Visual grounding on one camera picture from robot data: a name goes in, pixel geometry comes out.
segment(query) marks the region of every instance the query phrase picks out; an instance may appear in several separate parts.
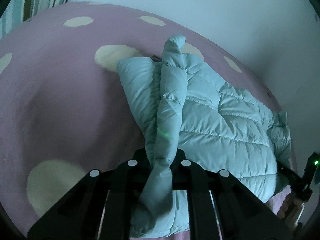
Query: striped curtain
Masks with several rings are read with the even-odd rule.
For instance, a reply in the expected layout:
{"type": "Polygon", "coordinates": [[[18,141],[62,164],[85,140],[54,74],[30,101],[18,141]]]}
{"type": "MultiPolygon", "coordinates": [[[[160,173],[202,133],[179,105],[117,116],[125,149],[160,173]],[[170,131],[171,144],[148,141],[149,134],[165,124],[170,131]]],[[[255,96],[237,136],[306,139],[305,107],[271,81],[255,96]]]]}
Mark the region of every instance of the striped curtain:
{"type": "Polygon", "coordinates": [[[11,0],[0,18],[0,40],[23,21],[67,0],[11,0]]]}

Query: white wall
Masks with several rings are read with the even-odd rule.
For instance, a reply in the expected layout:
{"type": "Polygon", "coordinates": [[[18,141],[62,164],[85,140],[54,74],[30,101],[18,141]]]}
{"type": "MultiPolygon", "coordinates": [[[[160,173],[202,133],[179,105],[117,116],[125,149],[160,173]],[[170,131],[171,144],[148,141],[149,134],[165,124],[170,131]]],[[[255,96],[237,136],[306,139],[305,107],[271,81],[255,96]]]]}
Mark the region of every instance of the white wall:
{"type": "Polygon", "coordinates": [[[148,11],[215,42],[260,77],[288,111],[300,175],[307,158],[320,151],[320,21],[308,0],[90,1],[148,11]]]}

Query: person's hand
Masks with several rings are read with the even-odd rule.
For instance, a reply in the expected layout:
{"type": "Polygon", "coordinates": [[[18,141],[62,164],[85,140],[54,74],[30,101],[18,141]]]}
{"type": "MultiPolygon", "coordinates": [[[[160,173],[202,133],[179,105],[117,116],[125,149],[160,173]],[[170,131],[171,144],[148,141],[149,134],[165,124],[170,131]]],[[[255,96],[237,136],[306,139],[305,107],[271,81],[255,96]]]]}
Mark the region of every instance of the person's hand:
{"type": "Polygon", "coordinates": [[[296,198],[296,194],[294,192],[289,193],[285,197],[285,200],[283,201],[282,206],[280,207],[280,210],[277,213],[277,216],[280,219],[284,219],[286,211],[292,203],[294,203],[295,207],[284,222],[291,229],[291,231],[294,232],[304,209],[304,204],[302,200],[296,198]]]}

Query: polka dot sheet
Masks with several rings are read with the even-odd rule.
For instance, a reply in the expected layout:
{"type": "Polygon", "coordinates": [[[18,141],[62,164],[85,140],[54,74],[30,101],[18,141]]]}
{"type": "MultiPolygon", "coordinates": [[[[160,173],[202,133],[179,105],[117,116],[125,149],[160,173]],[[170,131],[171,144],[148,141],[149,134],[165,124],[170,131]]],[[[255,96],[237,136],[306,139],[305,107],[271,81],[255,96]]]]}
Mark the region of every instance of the polka dot sheet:
{"type": "MultiPolygon", "coordinates": [[[[237,59],[147,12],[67,3],[2,39],[0,202],[24,235],[87,172],[114,169],[144,146],[116,61],[160,57],[174,34],[186,36],[183,52],[198,55],[233,86],[280,110],[272,93],[237,59]]],[[[188,232],[168,237],[187,238],[188,232]]]]}

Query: wrinkled fabric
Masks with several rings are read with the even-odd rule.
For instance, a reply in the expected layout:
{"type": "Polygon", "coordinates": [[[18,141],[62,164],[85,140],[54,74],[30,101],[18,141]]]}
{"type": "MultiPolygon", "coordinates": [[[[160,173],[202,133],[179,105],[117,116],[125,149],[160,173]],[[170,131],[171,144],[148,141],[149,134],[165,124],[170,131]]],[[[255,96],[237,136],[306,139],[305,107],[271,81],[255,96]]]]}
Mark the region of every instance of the wrinkled fabric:
{"type": "Polygon", "coordinates": [[[287,183],[277,179],[276,165],[279,160],[289,167],[286,112],[273,113],[198,56],[182,53],[184,43],[184,36],[169,38],[160,63],[151,58],[117,63],[152,169],[132,215],[131,237],[189,229],[186,192],[172,191],[170,165],[177,148],[205,170],[229,170],[264,203],[287,183]]]}

